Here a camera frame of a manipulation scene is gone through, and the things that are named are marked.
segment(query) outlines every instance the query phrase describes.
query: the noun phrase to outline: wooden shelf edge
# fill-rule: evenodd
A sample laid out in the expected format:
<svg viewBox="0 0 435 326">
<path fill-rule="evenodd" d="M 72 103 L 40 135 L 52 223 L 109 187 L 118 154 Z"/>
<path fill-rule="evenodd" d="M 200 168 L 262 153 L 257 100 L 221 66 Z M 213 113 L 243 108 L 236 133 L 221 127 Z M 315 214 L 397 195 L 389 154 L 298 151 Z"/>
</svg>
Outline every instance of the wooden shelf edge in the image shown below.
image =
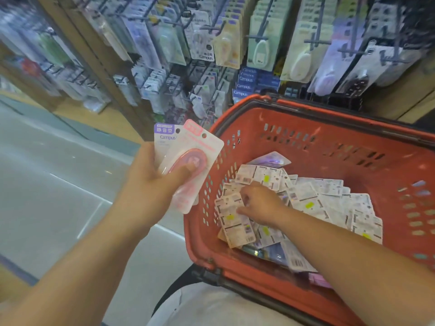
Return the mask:
<svg viewBox="0 0 435 326">
<path fill-rule="evenodd" d="M 41 105 L 27 96 L 10 93 L 3 90 L 0 90 L 0 94 L 18 102 L 44 109 Z M 108 105 L 100 114 L 96 114 L 85 109 L 81 102 L 75 101 L 71 98 L 65 98 L 65 100 L 57 106 L 57 109 L 53 113 L 58 116 L 88 125 L 97 130 L 127 139 L 131 142 L 138 144 L 143 142 L 142 138 L 128 123 L 124 116 L 118 110 L 113 109 L 110 105 Z"/>
</svg>

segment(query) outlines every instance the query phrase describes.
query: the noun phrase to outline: person's left arm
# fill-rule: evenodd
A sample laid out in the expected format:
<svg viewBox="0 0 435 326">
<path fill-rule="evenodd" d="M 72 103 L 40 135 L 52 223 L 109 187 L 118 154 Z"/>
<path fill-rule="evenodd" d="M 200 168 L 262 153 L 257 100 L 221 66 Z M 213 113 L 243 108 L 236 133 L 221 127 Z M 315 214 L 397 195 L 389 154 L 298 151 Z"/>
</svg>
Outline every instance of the person's left arm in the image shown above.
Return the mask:
<svg viewBox="0 0 435 326">
<path fill-rule="evenodd" d="M 104 219 L 0 319 L 0 326 L 99 325 L 135 247 L 193 170 L 187 165 L 158 175 L 154 144 L 144 143 Z"/>
</svg>

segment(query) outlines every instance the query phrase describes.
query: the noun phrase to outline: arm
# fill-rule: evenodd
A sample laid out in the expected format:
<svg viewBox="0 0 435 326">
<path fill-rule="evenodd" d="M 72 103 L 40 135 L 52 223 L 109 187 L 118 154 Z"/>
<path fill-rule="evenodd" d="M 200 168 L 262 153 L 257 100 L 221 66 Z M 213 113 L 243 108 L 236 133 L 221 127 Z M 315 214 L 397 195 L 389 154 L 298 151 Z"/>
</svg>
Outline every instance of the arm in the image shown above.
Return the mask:
<svg viewBox="0 0 435 326">
<path fill-rule="evenodd" d="M 428 326 L 435 318 L 435 275 L 362 236 L 286 207 L 259 183 L 242 189 L 259 224 L 280 229 L 369 326 Z"/>
<path fill-rule="evenodd" d="M 0 320 L 0 326 L 99 325 L 135 247 L 165 214 L 191 165 L 161 177 L 154 144 L 139 150 L 102 221 Z"/>
</svg>

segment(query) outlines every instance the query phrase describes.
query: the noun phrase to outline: stacked blue box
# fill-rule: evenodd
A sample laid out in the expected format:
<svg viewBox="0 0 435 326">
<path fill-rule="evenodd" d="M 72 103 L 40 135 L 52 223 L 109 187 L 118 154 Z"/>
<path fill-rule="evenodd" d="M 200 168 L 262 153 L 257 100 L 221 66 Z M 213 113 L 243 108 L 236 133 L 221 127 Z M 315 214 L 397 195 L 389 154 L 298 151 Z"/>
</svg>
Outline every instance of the stacked blue box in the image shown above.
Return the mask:
<svg viewBox="0 0 435 326">
<path fill-rule="evenodd" d="M 261 92 L 263 89 L 273 89 L 278 92 L 279 86 L 279 76 L 274 76 L 273 73 L 268 71 L 242 67 L 236 87 L 233 89 L 234 104 L 249 95 Z"/>
</svg>

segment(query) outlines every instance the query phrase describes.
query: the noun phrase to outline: black fabric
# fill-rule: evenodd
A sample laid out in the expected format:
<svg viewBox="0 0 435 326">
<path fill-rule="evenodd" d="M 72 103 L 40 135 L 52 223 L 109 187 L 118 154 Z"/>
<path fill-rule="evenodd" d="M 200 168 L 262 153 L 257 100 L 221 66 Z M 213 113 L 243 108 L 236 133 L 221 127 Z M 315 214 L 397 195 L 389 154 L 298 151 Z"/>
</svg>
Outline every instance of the black fabric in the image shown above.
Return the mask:
<svg viewBox="0 0 435 326">
<path fill-rule="evenodd" d="M 178 277 L 178 279 L 175 280 L 174 283 L 169 286 L 166 293 L 163 294 L 162 298 L 157 303 L 156 307 L 154 308 L 153 315 L 156 313 L 157 309 L 160 308 L 160 306 L 163 304 L 163 302 L 166 301 L 177 290 L 179 290 L 180 288 L 183 288 L 184 286 L 187 286 L 187 285 L 200 283 L 201 281 L 192 275 L 193 271 L 200 272 L 200 270 L 201 270 L 200 266 L 192 264 L 191 267 L 189 267 L 180 277 Z"/>
</svg>

